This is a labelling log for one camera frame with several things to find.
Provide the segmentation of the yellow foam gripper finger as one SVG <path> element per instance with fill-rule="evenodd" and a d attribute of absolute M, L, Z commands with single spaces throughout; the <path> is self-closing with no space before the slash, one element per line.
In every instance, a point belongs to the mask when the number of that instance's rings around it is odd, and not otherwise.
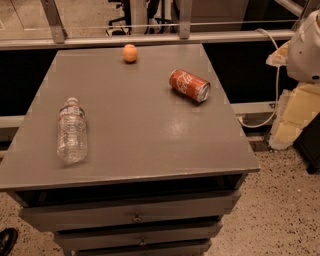
<path fill-rule="evenodd" d="M 319 113 L 319 84 L 300 82 L 292 91 L 284 90 L 268 139 L 269 146 L 275 150 L 287 149 Z"/>

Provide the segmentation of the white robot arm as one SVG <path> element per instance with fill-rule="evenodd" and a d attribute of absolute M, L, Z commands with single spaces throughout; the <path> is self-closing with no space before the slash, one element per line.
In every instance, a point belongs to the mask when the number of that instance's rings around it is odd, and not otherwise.
<path fill-rule="evenodd" d="M 320 10 L 313 11 L 293 37 L 266 60 L 270 66 L 285 66 L 287 75 L 298 82 L 280 96 L 269 145 L 284 150 L 320 113 Z"/>

